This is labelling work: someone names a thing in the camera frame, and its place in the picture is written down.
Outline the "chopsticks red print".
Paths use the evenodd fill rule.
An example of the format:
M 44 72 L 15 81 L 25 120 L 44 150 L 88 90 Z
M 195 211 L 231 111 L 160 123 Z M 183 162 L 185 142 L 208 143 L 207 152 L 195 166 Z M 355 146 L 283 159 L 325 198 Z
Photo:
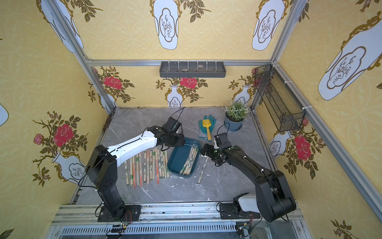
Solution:
M 138 165 L 139 165 L 139 185 L 140 187 L 143 186 L 143 164 L 142 164 L 142 153 L 139 153 L 139 156 L 138 156 Z

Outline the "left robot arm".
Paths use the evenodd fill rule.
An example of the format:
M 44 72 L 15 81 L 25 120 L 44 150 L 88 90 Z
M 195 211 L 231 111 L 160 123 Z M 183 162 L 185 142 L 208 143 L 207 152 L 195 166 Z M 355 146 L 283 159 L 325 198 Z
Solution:
M 117 145 L 96 146 L 85 168 L 85 175 L 94 184 L 110 214 L 120 219 L 126 212 L 125 203 L 116 183 L 118 168 L 131 157 L 156 146 L 180 147 L 185 144 L 183 132 L 152 126 L 143 133 Z

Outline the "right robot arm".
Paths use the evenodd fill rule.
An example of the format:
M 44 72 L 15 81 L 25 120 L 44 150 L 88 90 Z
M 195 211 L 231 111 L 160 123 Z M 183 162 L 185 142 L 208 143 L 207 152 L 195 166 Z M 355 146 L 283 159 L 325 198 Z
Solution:
M 262 167 L 238 146 L 215 149 L 213 145 L 205 144 L 201 154 L 211 158 L 216 166 L 228 163 L 239 169 L 255 185 L 254 195 L 243 193 L 233 199 L 238 215 L 258 213 L 267 222 L 273 222 L 296 210 L 295 199 L 281 171 Z

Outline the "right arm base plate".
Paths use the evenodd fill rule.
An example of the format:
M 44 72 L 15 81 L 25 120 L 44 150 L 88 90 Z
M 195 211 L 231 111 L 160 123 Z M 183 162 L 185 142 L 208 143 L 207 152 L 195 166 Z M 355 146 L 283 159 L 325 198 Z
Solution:
M 217 211 L 220 213 L 220 218 L 223 220 L 252 220 L 260 219 L 261 215 L 254 212 L 244 212 L 239 206 L 234 203 L 221 203 L 216 206 Z

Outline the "teal plastic storage box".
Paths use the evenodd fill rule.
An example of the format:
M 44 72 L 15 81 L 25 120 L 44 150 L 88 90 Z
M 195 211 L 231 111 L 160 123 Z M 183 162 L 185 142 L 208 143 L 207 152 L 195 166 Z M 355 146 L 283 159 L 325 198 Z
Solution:
M 184 166 L 186 160 L 188 159 L 188 156 L 190 154 L 191 148 L 197 147 L 199 149 L 197 158 L 194 161 L 193 167 L 191 169 L 191 172 L 189 175 L 181 175 L 180 171 L 182 167 Z M 199 141 L 191 138 L 185 138 L 185 144 L 182 147 L 175 147 L 169 157 L 168 161 L 168 169 L 170 173 L 173 173 L 177 176 L 189 178 L 192 176 L 192 174 L 195 171 L 195 168 L 198 164 L 198 160 L 200 157 L 200 151 L 201 151 L 201 144 Z

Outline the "chopsticks box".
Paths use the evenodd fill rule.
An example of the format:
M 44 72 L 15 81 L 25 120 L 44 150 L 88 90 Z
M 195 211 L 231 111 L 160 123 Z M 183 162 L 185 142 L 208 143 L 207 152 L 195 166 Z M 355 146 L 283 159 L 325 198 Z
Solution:
M 167 154 L 167 151 L 166 150 L 163 151 L 162 155 L 163 155 L 163 161 L 164 161 L 165 177 L 169 178 L 170 177 L 170 172 L 169 172 L 169 169 L 168 169 L 168 154 Z

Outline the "chopsticks red leaf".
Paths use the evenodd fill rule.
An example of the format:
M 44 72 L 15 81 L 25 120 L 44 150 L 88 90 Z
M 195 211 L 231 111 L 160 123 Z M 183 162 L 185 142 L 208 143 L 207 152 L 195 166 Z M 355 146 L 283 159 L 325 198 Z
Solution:
M 135 157 L 132 158 L 132 181 L 133 187 L 136 188 L 136 169 L 135 169 Z

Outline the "chopsticks bamboo print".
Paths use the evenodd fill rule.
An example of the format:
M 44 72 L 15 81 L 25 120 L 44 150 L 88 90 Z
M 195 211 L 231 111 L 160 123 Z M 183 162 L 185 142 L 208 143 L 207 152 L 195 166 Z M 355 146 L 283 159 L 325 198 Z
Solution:
M 129 159 L 129 185 L 133 186 L 133 158 Z

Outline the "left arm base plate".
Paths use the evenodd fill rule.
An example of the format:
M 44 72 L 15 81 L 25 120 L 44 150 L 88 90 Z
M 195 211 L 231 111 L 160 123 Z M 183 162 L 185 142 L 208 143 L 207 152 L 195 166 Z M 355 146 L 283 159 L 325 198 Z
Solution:
M 125 205 L 117 210 L 110 211 L 106 207 L 101 208 L 98 222 L 138 222 L 141 214 L 141 205 Z

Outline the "chopsticks green text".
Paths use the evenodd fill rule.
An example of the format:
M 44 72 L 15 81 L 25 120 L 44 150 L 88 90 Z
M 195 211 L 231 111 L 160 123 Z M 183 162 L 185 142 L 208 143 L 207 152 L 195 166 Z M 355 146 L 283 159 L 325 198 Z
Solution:
M 150 183 L 150 150 L 146 150 L 146 183 Z

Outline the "chopsticks green label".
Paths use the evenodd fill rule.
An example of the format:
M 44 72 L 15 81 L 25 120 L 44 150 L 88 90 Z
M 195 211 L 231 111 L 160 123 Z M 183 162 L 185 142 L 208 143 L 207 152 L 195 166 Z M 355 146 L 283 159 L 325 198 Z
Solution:
M 152 149 L 150 154 L 150 180 L 153 181 L 155 179 L 155 149 Z

